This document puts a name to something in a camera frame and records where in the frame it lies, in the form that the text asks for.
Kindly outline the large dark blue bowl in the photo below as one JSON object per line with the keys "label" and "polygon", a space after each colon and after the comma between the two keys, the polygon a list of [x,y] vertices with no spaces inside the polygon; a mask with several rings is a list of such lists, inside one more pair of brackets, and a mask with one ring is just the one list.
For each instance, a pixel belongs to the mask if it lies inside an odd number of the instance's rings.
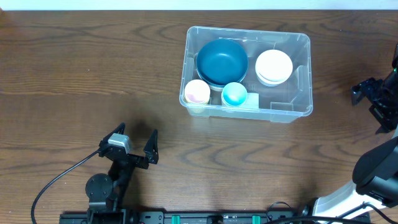
{"label": "large dark blue bowl", "polygon": [[232,71],[197,71],[198,76],[207,84],[217,88],[223,88],[225,85],[233,82],[241,82],[246,76],[246,72],[232,72]]}

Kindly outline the pink plastic cup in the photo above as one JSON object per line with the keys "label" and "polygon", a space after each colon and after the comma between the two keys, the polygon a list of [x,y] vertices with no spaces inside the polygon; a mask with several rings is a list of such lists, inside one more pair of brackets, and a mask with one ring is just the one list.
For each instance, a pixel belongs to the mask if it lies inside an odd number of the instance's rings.
{"label": "pink plastic cup", "polygon": [[207,104],[210,99],[210,87],[203,80],[192,80],[184,88],[184,97],[187,102]]}

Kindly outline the light blue plastic cup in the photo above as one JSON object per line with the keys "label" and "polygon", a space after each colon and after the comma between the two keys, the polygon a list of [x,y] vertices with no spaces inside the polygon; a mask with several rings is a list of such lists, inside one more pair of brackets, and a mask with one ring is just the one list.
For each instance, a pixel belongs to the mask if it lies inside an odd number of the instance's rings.
{"label": "light blue plastic cup", "polygon": [[225,106],[241,106],[246,102],[247,97],[247,89],[237,82],[227,84],[221,93],[221,101]]}

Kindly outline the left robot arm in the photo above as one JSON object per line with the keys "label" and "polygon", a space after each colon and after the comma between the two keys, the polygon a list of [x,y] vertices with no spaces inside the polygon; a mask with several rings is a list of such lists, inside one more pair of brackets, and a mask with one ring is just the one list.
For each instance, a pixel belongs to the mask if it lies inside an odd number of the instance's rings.
{"label": "left robot arm", "polygon": [[115,211],[123,203],[134,169],[148,169],[159,160],[158,130],[153,130],[144,147],[144,156],[131,154],[132,143],[124,134],[125,124],[105,136],[99,143],[98,155],[112,161],[108,173],[96,174],[86,183],[89,209],[95,212]]}

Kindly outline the small yellow bowl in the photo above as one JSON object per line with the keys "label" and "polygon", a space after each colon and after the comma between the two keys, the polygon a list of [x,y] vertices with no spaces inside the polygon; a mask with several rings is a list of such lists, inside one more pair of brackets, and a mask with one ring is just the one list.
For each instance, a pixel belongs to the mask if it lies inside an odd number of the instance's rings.
{"label": "small yellow bowl", "polygon": [[270,80],[268,80],[268,79],[266,79],[266,78],[264,78],[264,77],[262,77],[262,76],[257,76],[257,79],[258,79],[259,82],[262,83],[263,85],[265,85],[265,86],[270,86],[270,87],[277,86],[277,85],[280,85],[280,84],[282,84],[283,82],[285,82],[285,80],[281,80],[281,81],[270,81]]}

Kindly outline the yellow plastic cup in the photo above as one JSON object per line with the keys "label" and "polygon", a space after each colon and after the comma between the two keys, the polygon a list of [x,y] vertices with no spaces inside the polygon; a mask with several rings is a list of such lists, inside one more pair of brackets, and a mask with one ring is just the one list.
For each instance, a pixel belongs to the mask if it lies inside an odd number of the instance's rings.
{"label": "yellow plastic cup", "polygon": [[196,102],[196,101],[190,100],[189,98],[187,98],[185,96],[184,100],[187,103],[187,110],[190,113],[202,113],[207,109],[206,105],[209,103],[210,98],[208,98],[206,101]]}

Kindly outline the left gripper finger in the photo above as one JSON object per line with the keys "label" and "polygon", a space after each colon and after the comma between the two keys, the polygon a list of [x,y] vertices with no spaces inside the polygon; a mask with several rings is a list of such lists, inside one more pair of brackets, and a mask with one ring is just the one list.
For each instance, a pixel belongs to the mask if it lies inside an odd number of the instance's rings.
{"label": "left gripper finger", "polygon": [[151,164],[157,164],[159,161],[159,150],[158,150],[158,130],[154,130],[147,141],[144,152],[146,154],[146,159]]}
{"label": "left gripper finger", "polygon": [[108,135],[106,135],[99,143],[99,147],[103,147],[105,144],[108,143],[108,139],[113,135],[113,134],[124,134],[125,130],[125,123],[121,123],[116,129],[111,131]]}

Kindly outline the small white bowl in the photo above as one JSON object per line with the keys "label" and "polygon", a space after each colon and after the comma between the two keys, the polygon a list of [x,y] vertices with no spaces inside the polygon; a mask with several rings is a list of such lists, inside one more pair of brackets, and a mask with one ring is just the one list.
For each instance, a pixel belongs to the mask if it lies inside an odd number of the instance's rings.
{"label": "small white bowl", "polygon": [[287,80],[293,72],[293,63],[283,51],[266,50],[258,56],[255,72],[270,81]]}

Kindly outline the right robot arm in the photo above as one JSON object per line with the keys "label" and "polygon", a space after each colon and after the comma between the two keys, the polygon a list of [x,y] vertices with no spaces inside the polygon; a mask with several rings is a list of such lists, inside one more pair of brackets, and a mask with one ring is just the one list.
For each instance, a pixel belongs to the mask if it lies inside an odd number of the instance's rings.
{"label": "right robot arm", "polygon": [[353,105],[363,98],[371,103],[369,111],[380,124],[376,132],[393,131],[392,139],[363,154],[354,167],[352,180],[305,206],[303,216],[321,217],[320,223],[346,223],[358,221],[370,209],[379,213],[383,208],[397,206],[397,49],[392,71],[385,79],[369,78],[351,87]]}

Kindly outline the cream plastic cup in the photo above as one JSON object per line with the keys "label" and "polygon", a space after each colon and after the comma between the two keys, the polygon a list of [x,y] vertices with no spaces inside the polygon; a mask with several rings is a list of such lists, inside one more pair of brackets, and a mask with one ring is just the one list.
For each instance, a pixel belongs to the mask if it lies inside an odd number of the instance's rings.
{"label": "cream plastic cup", "polygon": [[240,107],[243,106],[248,99],[248,95],[243,93],[242,95],[237,94],[222,94],[221,103],[223,106],[229,107]]}

